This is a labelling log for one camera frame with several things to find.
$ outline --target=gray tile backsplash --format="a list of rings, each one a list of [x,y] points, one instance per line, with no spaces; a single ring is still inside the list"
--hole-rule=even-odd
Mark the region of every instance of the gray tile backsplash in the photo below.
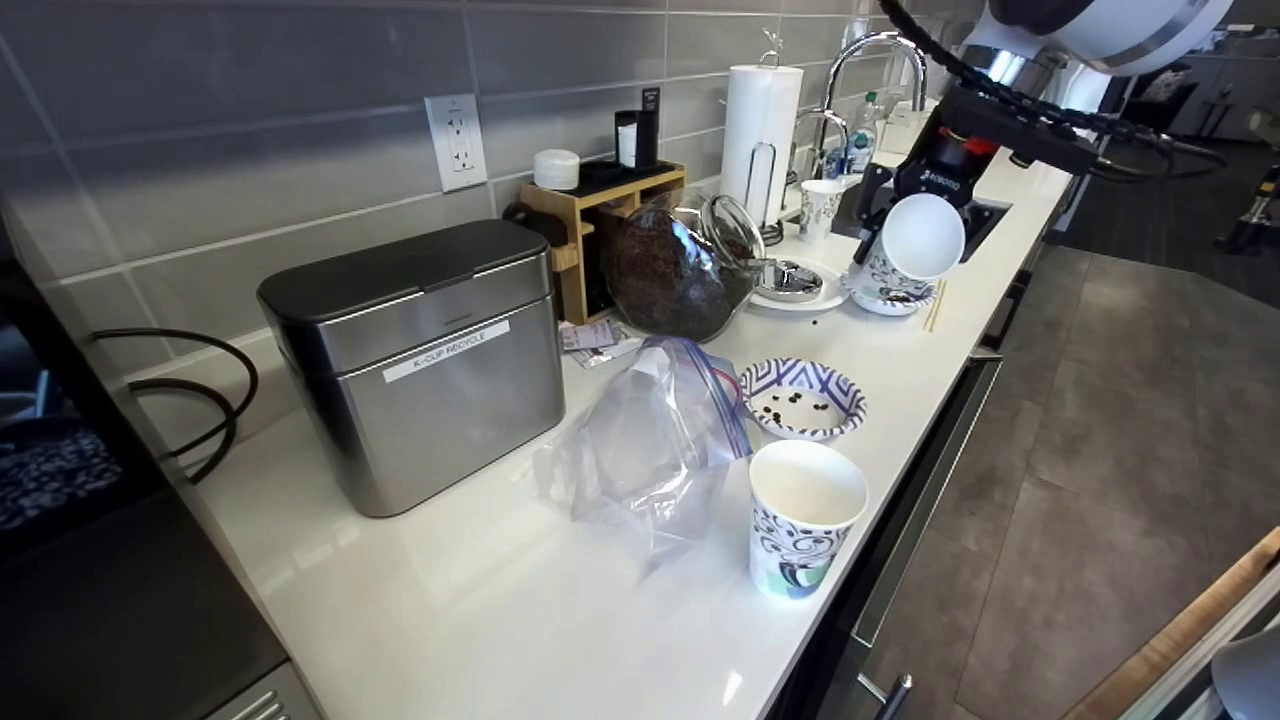
[[[129,258],[442,186],[421,108],[73,151]]]
[[[134,287],[129,273],[90,274],[73,285],[51,285],[48,302],[66,315],[68,327],[148,327],[154,315]],[[110,376],[139,371],[167,358],[165,341],[110,341],[98,343],[92,358]]]
[[[32,142],[46,142],[46,126],[32,102],[26,100],[19,81],[0,58],[0,154]]]
[[[85,274],[115,264],[98,199],[81,193],[58,151],[0,154],[0,193],[6,225],[35,281]]]
[[[661,151],[688,168],[688,199],[717,193],[729,64],[759,58],[767,33],[808,74],[808,142],[851,14],[883,23],[873,0],[0,5],[6,218],[92,327],[239,336],[276,268],[495,216],[541,147],[610,154],[612,110],[644,85],[663,88]],[[851,67],[845,108],[881,74]],[[483,186],[442,193],[421,100],[448,92],[481,100]]]
[[[492,216],[489,193],[423,194],[338,225],[295,226],[255,243],[139,264],[137,281],[161,322],[239,336],[265,322],[255,285],[280,268],[408,238],[433,226]]]
[[[483,95],[663,74],[663,14],[477,7],[470,33]]]
[[[471,88],[463,10],[446,7],[12,5],[0,23],[66,140]]]
[[[767,33],[781,33],[781,14],[674,14],[667,72],[699,74],[759,64],[773,47]]]

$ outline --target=plastic bag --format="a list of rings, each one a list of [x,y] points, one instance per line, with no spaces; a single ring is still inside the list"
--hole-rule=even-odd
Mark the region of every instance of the plastic bag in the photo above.
[[[621,516],[661,565],[712,529],[721,485],[745,457],[734,371],[667,336],[610,379],[541,477],[574,516]]]
[[[706,243],[663,194],[630,218],[604,216],[601,233],[612,306],[644,331],[709,341],[753,292],[753,257]]]

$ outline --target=power cord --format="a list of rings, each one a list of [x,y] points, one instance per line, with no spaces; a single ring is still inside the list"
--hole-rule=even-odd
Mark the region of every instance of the power cord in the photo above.
[[[218,439],[212,457],[205,457],[205,465],[188,471],[193,485],[200,485],[205,477],[212,477],[230,460],[237,430],[239,430],[239,416],[248,412],[248,403],[261,392],[261,371],[237,343],[230,343],[222,336],[188,331],[188,327],[105,327],[105,331],[92,331],[90,341],[92,343],[99,343],[99,341],[188,341],[188,343],[207,343],[207,349],[230,351],[244,369],[239,403],[232,403],[223,392],[218,392],[207,384],[179,379],[179,376],[154,376],[154,379],[126,384],[134,394],[188,392],[188,394],[207,401],[222,412],[222,419],[212,429],[205,429],[200,434],[165,452],[175,460],[175,457],[188,457],[188,452],[205,446],[207,439]]]

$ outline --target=clear plastic bag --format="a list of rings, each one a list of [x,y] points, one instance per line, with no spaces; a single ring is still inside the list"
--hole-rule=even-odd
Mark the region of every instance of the clear plastic bag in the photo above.
[[[734,371],[663,336],[541,457],[541,480],[574,516],[621,516],[657,567],[709,531],[750,452]]]

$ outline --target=electrical outlet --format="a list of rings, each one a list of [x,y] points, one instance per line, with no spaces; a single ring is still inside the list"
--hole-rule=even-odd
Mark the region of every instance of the electrical outlet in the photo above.
[[[477,95],[427,95],[427,123],[436,142],[442,186],[483,182],[483,140]]]

